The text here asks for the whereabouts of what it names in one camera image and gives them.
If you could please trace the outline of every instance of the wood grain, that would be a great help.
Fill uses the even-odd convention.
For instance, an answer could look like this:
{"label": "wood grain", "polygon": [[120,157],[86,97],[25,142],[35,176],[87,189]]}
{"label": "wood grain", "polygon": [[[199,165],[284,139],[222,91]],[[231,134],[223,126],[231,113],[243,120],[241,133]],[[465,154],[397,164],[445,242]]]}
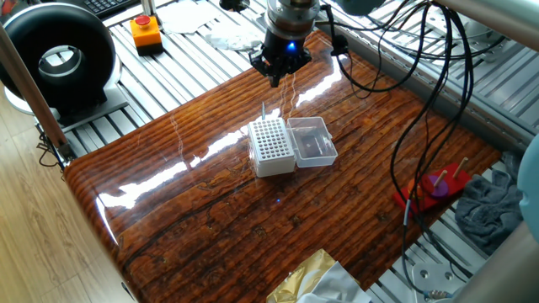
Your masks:
{"label": "wood grain", "polygon": [[39,297],[24,281],[24,272],[19,268],[19,255],[10,252],[14,239],[7,229],[8,218],[0,207],[0,298],[6,303],[36,302]]}
{"label": "wood grain", "polygon": [[121,287],[122,278],[109,257],[102,254],[78,274],[92,303],[133,303]]}
{"label": "wood grain", "polygon": [[[3,98],[0,95],[0,113],[6,114],[11,105]],[[17,129],[16,116],[24,118],[15,111],[6,125],[0,115],[0,302],[41,302],[47,294],[48,301],[77,303],[62,292],[72,292],[73,276],[82,279],[96,271],[101,273],[99,283],[84,285],[87,297],[97,298],[92,303],[120,302],[122,296],[131,300],[114,266],[102,261],[99,242],[58,167],[38,164],[42,153],[35,149],[38,132],[30,124],[27,130],[10,134],[8,128]],[[44,162],[53,163],[54,157],[47,156]],[[102,294],[111,300],[101,300]]]}
{"label": "wood grain", "polygon": [[0,117],[8,127],[9,134],[16,136],[25,130],[34,128],[34,118],[16,110],[5,97],[4,86],[0,83]]}
{"label": "wood grain", "polygon": [[[307,47],[312,62],[286,85],[271,89],[247,71],[67,168],[67,183],[140,301],[264,301],[319,248],[368,288],[398,258],[403,215],[391,200],[389,159],[423,103],[404,88],[358,99],[328,38],[315,33]],[[371,82],[374,67],[353,60],[354,78]],[[263,101],[269,116],[323,117],[339,152],[333,166],[256,178],[245,125]],[[432,114],[431,133],[446,122]],[[425,136],[423,123],[404,142],[400,184],[413,175]],[[463,157],[469,173],[481,173],[499,153],[458,128],[432,169]],[[413,226],[408,239],[418,236]]]}
{"label": "wood grain", "polygon": [[44,294],[41,301],[42,303],[92,303],[77,275]]}

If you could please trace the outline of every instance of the red stand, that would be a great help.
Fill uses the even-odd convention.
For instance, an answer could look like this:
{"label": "red stand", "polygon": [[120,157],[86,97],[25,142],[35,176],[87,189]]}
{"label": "red stand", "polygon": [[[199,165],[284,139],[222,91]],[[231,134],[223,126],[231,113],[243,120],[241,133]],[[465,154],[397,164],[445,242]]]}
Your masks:
{"label": "red stand", "polygon": [[[443,198],[443,199],[433,199],[429,193],[424,193],[424,199],[419,200],[419,209],[421,212],[435,206],[438,204],[445,204],[447,202],[453,201],[457,199],[464,190],[464,186],[466,183],[472,178],[464,172],[464,170],[461,170],[461,172],[458,174],[456,178],[453,178],[453,174],[455,173],[456,169],[458,168],[458,163],[452,163],[441,170],[431,173],[432,176],[440,176],[443,171],[447,171],[447,175],[444,178],[444,181],[446,181],[447,185],[449,186],[449,194]],[[404,197],[406,200],[409,198],[408,188],[404,187],[401,189],[401,191],[404,194]],[[393,199],[397,203],[398,206],[400,206],[403,210],[406,210],[406,201],[403,201],[403,198],[401,198],[401,195],[398,193],[393,194]],[[413,202],[410,205],[410,208],[417,213],[417,207],[415,206],[415,202]]]}

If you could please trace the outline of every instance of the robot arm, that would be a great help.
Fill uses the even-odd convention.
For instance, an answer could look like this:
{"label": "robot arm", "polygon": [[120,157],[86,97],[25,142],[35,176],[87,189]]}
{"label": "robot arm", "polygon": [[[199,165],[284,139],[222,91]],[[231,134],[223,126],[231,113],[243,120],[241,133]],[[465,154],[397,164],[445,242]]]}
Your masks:
{"label": "robot arm", "polygon": [[[337,3],[346,13],[357,16],[367,15],[384,1],[337,0]],[[221,0],[221,7],[232,11],[243,10],[248,4],[248,0]],[[287,73],[293,74],[311,60],[303,44],[319,11],[318,0],[268,0],[264,43],[249,58],[253,67],[268,77],[272,88],[277,88]]]}

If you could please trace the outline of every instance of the cable bundle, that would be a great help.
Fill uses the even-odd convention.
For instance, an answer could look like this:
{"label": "cable bundle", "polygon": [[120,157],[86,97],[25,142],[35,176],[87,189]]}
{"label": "cable bundle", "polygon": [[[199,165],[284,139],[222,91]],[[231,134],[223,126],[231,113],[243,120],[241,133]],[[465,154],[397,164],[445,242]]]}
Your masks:
{"label": "cable bundle", "polygon": [[[496,41],[493,45],[491,45],[489,48],[477,52],[472,52],[468,38],[466,35],[466,31],[464,29],[464,25],[462,24],[462,21],[458,15],[457,12],[439,5],[438,3],[434,2],[421,2],[416,5],[414,5],[411,9],[406,11],[405,13],[402,13],[399,17],[397,17],[400,14],[400,11],[410,2],[410,0],[404,0],[403,3],[398,7],[398,9],[395,11],[395,13],[392,15],[392,17],[384,24],[378,24],[375,28],[371,29],[357,29],[350,27],[348,25],[343,25],[339,23],[334,22],[334,16],[331,11],[331,7],[329,5],[324,5],[321,7],[321,9],[325,10],[328,15],[328,24],[330,26],[331,30],[331,36],[332,36],[332,43],[334,46],[334,51],[332,52],[333,56],[337,57],[337,60],[339,62],[339,67],[341,72],[344,74],[346,78],[350,80],[350,85],[353,87],[358,87],[361,90],[367,91],[369,94],[364,97],[367,98],[371,93],[384,93],[391,91],[394,88],[399,87],[403,83],[405,83],[411,76],[414,74],[419,61],[421,58],[424,59],[431,59],[431,60],[443,60],[444,64],[441,68],[440,77],[438,78],[438,81],[435,84],[435,87],[430,95],[430,97],[425,102],[424,107],[421,109],[421,111],[418,113],[418,115],[415,117],[415,119],[410,123],[410,125],[406,128],[406,130],[403,132],[401,137],[397,141],[397,145],[395,146],[395,149],[392,154],[391,158],[391,166],[390,166],[390,174],[392,178],[392,182],[395,186],[395,189],[398,191],[400,196],[404,201],[407,199],[404,197],[400,186],[398,185],[397,178],[395,176],[395,162],[397,159],[398,151],[404,141],[404,139],[407,137],[408,133],[412,130],[412,128],[422,119],[425,119],[426,124],[426,135],[427,140],[425,142],[425,147],[423,150],[423,153],[421,154],[421,158],[419,159],[418,166],[416,167],[416,170],[414,172],[414,186],[412,193],[410,194],[410,197],[414,197],[413,200],[407,201],[407,208],[405,210],[404,214],[404,224],[403,224],[403,245],[402,245],[402,260],[403,260],[403,269],[404,273],[406,275],[406,280],[408,281],[409,285],[413,287],[416,291],[418,291],[421,294],[428,294],[428,291],[423,291],[419,289],[412,280],[409,277],[408,270],[406,268],[406,235],[408,232],[408,214],[411,211],[413,218],[415,221],[419,224],[421,227],[423,233],[426,235],[426,240],[433,245],[433,247],[442,255],[444,256],[451,265],[454,264],[457,268],[459,268],[468,278],[472,277],[472,273],[470,273],[467,269],[465,269],[462,265],[460,265],[440,244],[434,233],[430,230],[429,227],[424,222],[423,214],[415,213],[409,206],[411,203],[415,203],[417,206],[417,210],[419,210],[419,199],[418,199],[418,182],[421,180],[421,178],[429,171],[430,165],[435,160],[436,156],[440,152],[441,148],[447,143],[451,135],[453,134],[455,128],[457,127],[459,121],[461,120],[462,115],[464,114],[464,110],[469,104],[472,94],[473,94],[473,62],[472,59],[474,56],[479,56],[488,50],[492,49],[496,45],[499,45],[503,41],[503,39]],[[425,54],[423,53],[423,46],[424,41],[426,39],[426,24],[427,24],[427,15],[431,8],[438,8],[441,10],[441,12],[444,14],[445,21],[446,21],[446,27],[448,28],[447,34],[446,34],[446,42],[445,42],[445,54],[444,55],[435,55],[435,54]],[[408,73],[404,76],[404,78],[400,81],[398,81],[396,84],[388,87],[388,88],[377,88],[377,80],[380,75],[380,69],[382,68],[382,51],[381,51],[381,42],[384,40],[384,34],[388,30],[400,30],[404,24],[411,18],[412,15],[415,13],[422,12],[422,19],[421,19],[421,30],[419,34],[419,47],[417,50],[411,50],[414,53],[414,63],[410,67],[410,70]],[[395,29],[394,26],[398,22],[400,22],[401,19],[404,19],[404,21],[401,23],[400,27]],[[459,35],[462,37],[462,46],[464,48],[464,54],[453,56],[452,55],[452,49],[453,49],[453,33],[452,33],[452,24],[454,24],[459,32]],[[350,74],[346,71],[344,68],[344,65],[340,61],[339,55],[347,54],[350,56],[348,52],[348,44],[346,42],[346,39],[343,36],[339,36],[335,34],[334,26],[335,25],[343,25],[346,28],[352,29],[352,30],[361,30],[361,31],[374,31],[374,30],[383,30],[383,33],[381,35],[381,38],[378,42],[378,56],[379,56],[379,66],[378,66],[378,74],[376,75],[376,79],[374,80],[373,84],[370,87],[367,87],[366,85],[358,83],[354,78],[352,78],[352,65],[351,62],[350,66]],[[441,90],[446,84],[447,78],[449,77],[449,69],[450,64],[452,60],[464,60],[464,84],[462,88],[462,95],[461,95],[461,103],[460,108],[458,112],[453,116],[449,122],[438,132],[436,133],[432,139],[430,139],[429,134],[429,125],[428,125],[428,114],[430,110],[433,108],[434,103],[438,96],[440,95]]]}

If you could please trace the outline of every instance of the wooden table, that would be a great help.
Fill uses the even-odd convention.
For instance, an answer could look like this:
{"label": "wooden table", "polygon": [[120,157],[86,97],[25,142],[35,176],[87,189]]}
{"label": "wooden table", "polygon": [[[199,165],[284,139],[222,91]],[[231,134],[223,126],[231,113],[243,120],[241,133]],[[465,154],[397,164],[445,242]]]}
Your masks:
{"label": "wooden table", "polygon": [[[307,46],[312,62],[287,78],[285,98],[284,81],[270,88],[252,69],[67,168],[69,187],[140,301],[264,302],[319,248],[367,289],[398,258],[403,212],[390,198],[389,160],[424,103],[404,88],[358,99],[328,37],[315,33]],[[353,59],[354,78],[371,82],[375,68]],[[323,117],[339,152],[333,166],[256,178],[246,125],[263,101],[267,115]],[[431,133],[445,123],[431,114]],[[401,184],[425,136],[422,123],[404,142]],[[459,128],[432,168],[463,157],[469,173],[481,173],[499,153]],[[418,236],[414,226],[408,239]]]}

